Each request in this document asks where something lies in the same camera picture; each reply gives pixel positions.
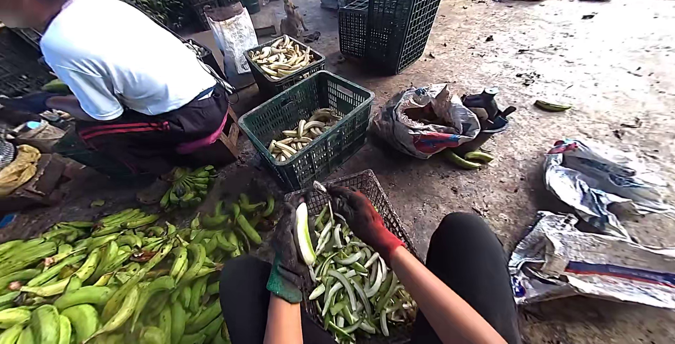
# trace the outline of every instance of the hand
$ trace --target hand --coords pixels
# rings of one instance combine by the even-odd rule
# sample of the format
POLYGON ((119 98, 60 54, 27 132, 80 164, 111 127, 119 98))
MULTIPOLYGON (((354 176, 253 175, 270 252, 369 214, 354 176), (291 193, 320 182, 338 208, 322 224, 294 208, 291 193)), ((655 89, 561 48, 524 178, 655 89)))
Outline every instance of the hand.
POLYGON ((346 187, 331 186, 327 190, 333 199, 333 210, 342 214, 356 237, 372 246, 389 264, 390 255, 403 241, 384 226, 371 201, 363 193, 346 187))
POLYGON ((274 227, 272 237, 275 257, 267 281, 267 290, 292 304, 301 302, 302 286, 309 278, 309 268, 298 256, 294 237, 296 209, 300 200, 282 205, 282 217, 274 227))
POLYGON ((47 99, 54 96, 57 95, 48 92, 35 92, 23 97, 0 98, 0 104, 14 110, 40 114, 48 109, 46 106, 47 99))

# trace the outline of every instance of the dirt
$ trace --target dirt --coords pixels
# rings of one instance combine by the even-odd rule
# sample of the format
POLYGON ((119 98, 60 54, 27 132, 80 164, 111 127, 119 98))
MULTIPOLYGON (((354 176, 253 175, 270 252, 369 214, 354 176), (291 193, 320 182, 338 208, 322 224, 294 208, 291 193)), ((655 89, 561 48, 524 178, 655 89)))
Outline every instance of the dirt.
MULTIPOLYGON (((479 212, 510 251, 537 210, 564 211, 545 190, 542 154, 569 137, 603 142, 631 151, 666 180, 675 178, 675 1, 579 0, 543 2, 442 0, 425 54, 398 76, 374 76, 366 64, 342 61, 337 13, 319 0, 292 0, 310 31, 321 31, 312 46, 327 57, 326 69, 375 93, 373 113, 394 93, 431 82, 450 82, 461 93, 497 86, 501 106, 517 106, 511 127, 484 148, 497 157, 480 170, 459 170, 442 158, 410 158, 374 140, 331 178, 372 169, 421 253, 438 222, 451 211, 479 212), (594 18, 583 20, 584 15, 594 18), (517 74, 536 73, 529 85, 517 74), (546 98, 574 107, 553 114, 533 106, 546 98), (638 128, 632 124, 639 117, 638 128), (619 130, 620 137, 614 133, 619 130)), ((267 5, 283 15, 283 3, 267 5)), ((211 33, 197 35, 202 43, 211 33)), ((260 103, 255 86, 232 98, 238 115, 260 103)), ((200 207, 241 190, 282 196, 241 136, 242 158, 221 171, 218 187, 200 207)), ((92 175, 61 205, 29 211, 0 230, 0 241, 30 236, 58 219, 93 218, 134 204, 139 185, 113 183, 92 175), (104 199, 102 208, 90 208, 104 199)), ((672 189, 669 200, 674 201, 672 189)), ((194 213, 173 218, 187 222, 194 213)), ((632 235, 651 245, 675 245, 675 222, 649 216, 626 222, 632 235)), ((675 312, 653 307, 572 297, 520 309, 526 343, 672 343, 675 312)))

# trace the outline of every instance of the shoe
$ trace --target shoe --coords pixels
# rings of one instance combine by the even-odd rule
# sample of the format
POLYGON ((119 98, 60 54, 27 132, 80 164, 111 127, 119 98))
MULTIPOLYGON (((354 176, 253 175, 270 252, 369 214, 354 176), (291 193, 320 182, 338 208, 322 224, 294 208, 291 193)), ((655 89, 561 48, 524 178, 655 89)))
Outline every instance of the shoe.
POLYGON ((136 193, 136 200, 142 204, 157 204, 171 188, 171 185, 170 181, 157 178, 153 184, 136 193))

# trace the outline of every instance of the knee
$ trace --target knee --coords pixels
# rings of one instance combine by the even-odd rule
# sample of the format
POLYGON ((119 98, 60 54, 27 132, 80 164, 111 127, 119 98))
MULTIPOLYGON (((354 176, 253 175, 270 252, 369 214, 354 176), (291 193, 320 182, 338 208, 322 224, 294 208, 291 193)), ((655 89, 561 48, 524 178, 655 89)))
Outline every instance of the knee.
POLYGON ((441 224, 438 225, 434 235, 442 236, 483 236, 494 235, 492 229, 476 214, 466 212, 452 212, 445 215, 441 224))
POLYGON ((220 293, 238 290, 241 285, 266 282, 271 265, 252 255, 243 254, 225 262, 220 273, 220 293))

